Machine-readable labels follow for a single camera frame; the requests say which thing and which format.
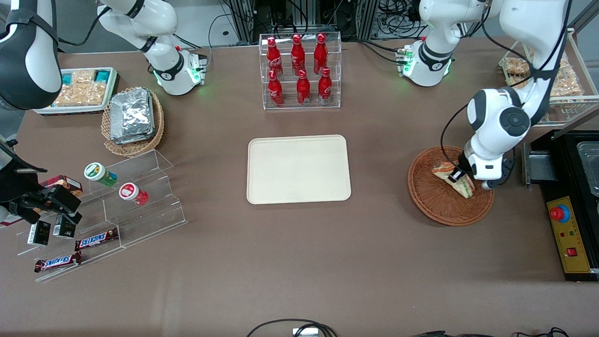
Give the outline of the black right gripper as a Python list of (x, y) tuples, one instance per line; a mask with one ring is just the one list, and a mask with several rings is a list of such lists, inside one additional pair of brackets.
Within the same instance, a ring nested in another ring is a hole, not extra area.
[(83, 218), (82, 214), (77, 212), (81, 205), (81, 200), (69, 192), (62, 185), (53, 185), (50, 188), (41, 187), (38, 183), (38, 173), (45, 173), (46, 169), (35, 167), (21, 159), (3, 156), (1, 158), (1, 223), (13, 224), (12, 220), (7, 220), (11, 215), (17, 216), (20, 220), (25, 220), (30, 224), (35, 224), (40, 215), (30, 208), (26, 208), (23, 202), (33, 196), (35, 201), (39, 201), (42, 195), (45, 199), (45, 205), (52, 211), (57, 212), (54, 224), (56, 226), (71, 224), (77, 226)]

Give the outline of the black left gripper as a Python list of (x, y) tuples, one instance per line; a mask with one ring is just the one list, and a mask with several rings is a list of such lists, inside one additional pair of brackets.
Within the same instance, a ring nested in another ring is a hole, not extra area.
[(458, 165), (455, 166), (453, 171), (448, 175), (448, 179), (453, 183), (457, 183), (460, 179), (473, 172), (472, 166), (467, 158), (467, 152), (464, 149), (458, 157)]

